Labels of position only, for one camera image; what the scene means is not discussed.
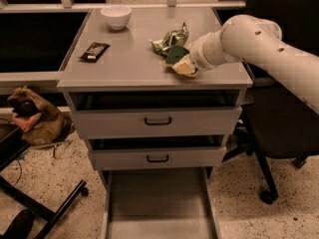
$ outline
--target chair leg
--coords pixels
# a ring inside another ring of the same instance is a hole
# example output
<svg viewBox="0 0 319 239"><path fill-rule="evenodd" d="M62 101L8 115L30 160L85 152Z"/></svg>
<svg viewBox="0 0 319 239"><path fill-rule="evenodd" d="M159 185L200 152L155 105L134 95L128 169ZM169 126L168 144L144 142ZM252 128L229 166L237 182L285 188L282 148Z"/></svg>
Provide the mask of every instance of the chair leg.
<svg viewBox="0 0 319 239"><path fill-rule="evenodd" d="M2 176L0 176L0 190L6 195L12 197L17 202L21 203L32 211L37 216L43 218L47 221L46 225L39 232L36 239L43 239L50 232L53 226L59 221L60 217L67 211L69 206L74 202L76 197L81 193L83 196L88 196L88 189L86 188L87 182L81 180L77 187L72 191L72 193L67 197L67 199L62 203L60 208L53 212L46 206L37 202L33 198L29 197L27 194L21 192L14 186L12 186L8 181L6 181Z"/></svg>
<svg viewBox="0 0 319 239"><path fill-rule="evenodd" d="M262 173L267 181L269 190L261 192L260 199L266 204L272 204L278 198L278 191L273 180L266 157L259 151L255 151Z"/></svg>
<svg viewBox="0 0 319 239"><path fill-rule="evenodd" d="M230 150L228 153L225 154L222 162L226 162L242 153L246 152L247 154L249 154L251 151L247 150L247 147L244 146L239 146L236 147L235 149Z"/></svg>

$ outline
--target black chair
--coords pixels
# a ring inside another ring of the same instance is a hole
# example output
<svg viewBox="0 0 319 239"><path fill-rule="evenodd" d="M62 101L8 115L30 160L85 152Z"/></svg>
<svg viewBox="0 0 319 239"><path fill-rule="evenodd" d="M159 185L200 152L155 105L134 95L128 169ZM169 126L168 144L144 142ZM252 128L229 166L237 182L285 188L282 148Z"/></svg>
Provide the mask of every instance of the black chair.
<svg viewBox="0 0 319 239"><path fill-rule="evenodd" d="M29 148L29 144L26 141L21 140L21 136L22 130L20 127L11 123L0 123L0 172ZM81 180L72 193L61 204L60 208L56 212L53 212L46 206L15 188L2 176L0 176L0 190L24 205L27 209L32 211L34 215L47 221L46 225L37 235L37 239L46 237L80 193L84 196L88 194L86 182Z"/></svg>
<svg viewBox="0 0 319 239"><path fill-rule="evenodd" d="M278 23L285 43L317 56L318 11L317 0L247 0L245 9L246 14ZM271 79L262 70L251 68L256 83L259 77ZM276 82L263 87L256 84L249 93L254 103L243 106L242 122L234 132L238 147L228 152L224 161L254 151L269 187L260 197L271 204L278 191L266 157L296 158L293 163L301 167L309 155L319 153L319 117Z"/></svg>

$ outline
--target open drawer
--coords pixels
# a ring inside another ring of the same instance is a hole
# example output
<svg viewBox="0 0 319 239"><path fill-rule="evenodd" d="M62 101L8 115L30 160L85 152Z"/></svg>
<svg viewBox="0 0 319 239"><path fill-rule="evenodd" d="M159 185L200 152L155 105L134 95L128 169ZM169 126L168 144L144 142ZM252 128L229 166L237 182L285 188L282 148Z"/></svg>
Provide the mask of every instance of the open drawer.
<svg viewBox="0 0 319 239"><path fill-rule="evenodd" d="M232 134L241 107L121 112L78 112L81 138Z"/></svg>
<svg viewBox="0 0 319 239"><path fill-rule="evenodd" d="M203 168L113 171L102 238L215 239Z"/></svg>
<svg viewBox="0 0 319 239"><path fill-rule="evenodd" d="M226 147L211 135L89 140L95 170L219 166Z"/></svg>

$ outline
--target white bowl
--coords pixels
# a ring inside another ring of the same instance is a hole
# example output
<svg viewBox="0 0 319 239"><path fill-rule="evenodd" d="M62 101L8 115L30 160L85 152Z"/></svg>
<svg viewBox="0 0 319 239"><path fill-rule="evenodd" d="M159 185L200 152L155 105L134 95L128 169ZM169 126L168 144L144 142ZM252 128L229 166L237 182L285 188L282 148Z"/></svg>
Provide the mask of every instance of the white bowl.
<svg viewBox="0 0 319 239"><path fill-rule="evenodd" d="M101 13L112 29L121 30L128 25L132 9L125 5L109 5L104 7Z"/></svg>

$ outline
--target drawer handle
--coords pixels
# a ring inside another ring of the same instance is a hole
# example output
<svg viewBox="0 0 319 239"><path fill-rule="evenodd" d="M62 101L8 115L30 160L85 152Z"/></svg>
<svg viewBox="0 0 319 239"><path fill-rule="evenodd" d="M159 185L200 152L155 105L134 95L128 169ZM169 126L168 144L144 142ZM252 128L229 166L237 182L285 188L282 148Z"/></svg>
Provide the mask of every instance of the drawer handle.
<svg viewBox="0 0 319 239"><path fill-rule="evenodd" d="M144 122L147 125L168 125L171 123L171 117L168 117L167 121L163 121L163 122L156 122L156 121L152 121L151 119L145 118Z"/></svg>
<svg viewBox="0 0 319 239"><path fill-rule="evenodd" d="M165 159L152 159L149 155L147 156L149 163L165 163L168 162L169 156L167 155Z"/></svg>

